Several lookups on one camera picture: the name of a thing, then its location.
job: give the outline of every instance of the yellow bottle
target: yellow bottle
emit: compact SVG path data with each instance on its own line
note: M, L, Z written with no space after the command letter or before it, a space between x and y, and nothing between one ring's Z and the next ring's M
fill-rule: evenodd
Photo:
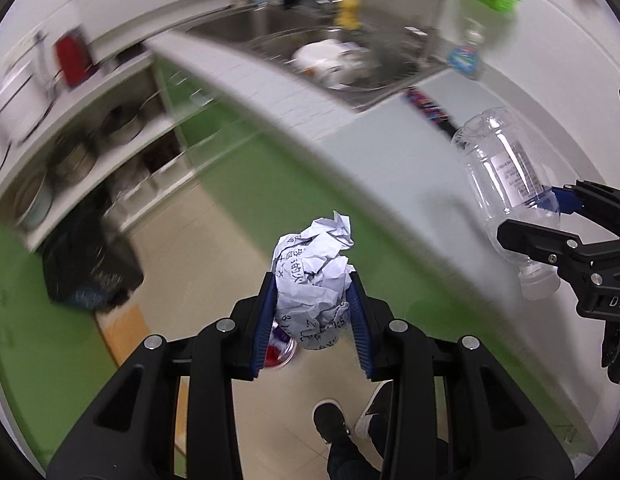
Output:
M339 13L334 19L334 24L347 30L361 28L361 22L359 21L360 6L360 0L341 0L339 2Z

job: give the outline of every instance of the metal pot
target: metal pot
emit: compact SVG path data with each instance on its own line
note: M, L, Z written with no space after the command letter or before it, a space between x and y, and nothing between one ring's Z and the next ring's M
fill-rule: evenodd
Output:
M65 137L56 143L50 162L59 179L74 185L90 173L96 161L96 156L85 142L75 137Z
M52 186L46 172L40 171L26 180L14 200L14 217L17 227L32 231L45 219L52 206Z
M122 146L138 136L144 127L139 107L126 103L110 110L101 124L101 134L111 146Z

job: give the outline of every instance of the black pants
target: black pants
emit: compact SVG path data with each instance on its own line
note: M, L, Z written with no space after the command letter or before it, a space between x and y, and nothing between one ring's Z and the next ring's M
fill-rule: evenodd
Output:
M376 452L383 457L388 425L382 416L375 415L370 421L368 434L375 445ZM446 473L447 443L437 441L437 476ZM328 456L328 475L330 480L378 480L380 471L376 470L359 451L349 436L341 436L330 447Z

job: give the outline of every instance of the white countertop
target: white countertop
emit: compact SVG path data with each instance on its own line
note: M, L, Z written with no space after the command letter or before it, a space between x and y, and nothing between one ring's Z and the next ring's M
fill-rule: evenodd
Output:
M603 323L577 316L567 283L546 300L523 298L514 268L494 251L449 138L436 130L401 95L355 114L320 89L211 41L168 31L146 45L217 87L277 126L327 162L350 185L372 198L380 217L409 237L456 290L502 314L510 347L544 377L549 391L571 400L600 446L620 408L620 386L600 367ZM419 85L462 124L486 108L512 104L452 71ZM576 173L534 128L552 184L574 182ZM583 218L563 217L562 228L586 242L602 230Z

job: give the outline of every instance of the black shoe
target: black shoe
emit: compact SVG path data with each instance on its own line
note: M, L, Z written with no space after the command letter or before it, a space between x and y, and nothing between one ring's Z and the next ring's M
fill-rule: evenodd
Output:
M354 433L359 438L368 438L370 421L375 415L381 415L385 420L390 419L390 408L392 406L392 381L385 381L376 387L375 392L361 413L357 424L354 426Z
M325 399L312 410L314 427L326 444L331 444L340 436L348 436L346 418L336 400Z

